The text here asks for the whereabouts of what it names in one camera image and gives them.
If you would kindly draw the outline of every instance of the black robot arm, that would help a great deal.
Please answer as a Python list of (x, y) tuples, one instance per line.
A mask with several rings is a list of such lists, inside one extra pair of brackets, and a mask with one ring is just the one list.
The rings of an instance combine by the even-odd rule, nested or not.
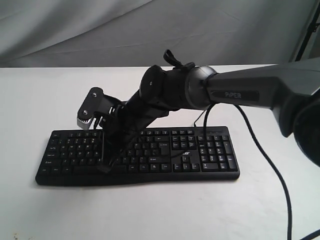
[(110, 165), (139, 131), (169, 111), (226, 103), (271, 109), (282, 135), (294, 132), (304, 154), (320, 166), (320, 58), (225, 73), (193, 62), (182, 65), (169, 50), (164, 58), (174, 68), (150, 67), (128, 101), (97, 87), (85, 98), (78, 125), (88, 129), (95, 119), (94, 127), (103, 128), (104, 164)]

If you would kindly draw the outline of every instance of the white table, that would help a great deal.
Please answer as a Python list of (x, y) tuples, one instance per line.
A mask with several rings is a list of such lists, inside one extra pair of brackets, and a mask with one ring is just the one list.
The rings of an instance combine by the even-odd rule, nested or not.
[[(218, 72), (257, 66), (216, 66)], [(0, 239), (285, 239), (281, 184), (231, 105), (208, 125), (228, 126), (240, 167), (235, 182), (43, 187), (35, 175), (52, 130), (76, 129), (91, 87), (127, 100), (145, 67), (0, 69)], [(320, 168), (281, 136), (270, 110), (244, 107), (258, 140), (282, 173), (292, 200), (293, 239), (320, 228)], [(200, 111), (180, 110), (152, 127), (190, 126)]]

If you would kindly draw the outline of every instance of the keyboard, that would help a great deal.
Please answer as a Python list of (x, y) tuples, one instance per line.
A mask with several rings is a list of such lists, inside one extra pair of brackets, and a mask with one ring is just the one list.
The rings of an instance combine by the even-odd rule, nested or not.
[(35, 180), (44, 186), (110, 186), (150, 182), (235, 180), (240, 171), (226, 126), (146, 128), (110, 173), (102, 160), (102, 130), (55, 130)]

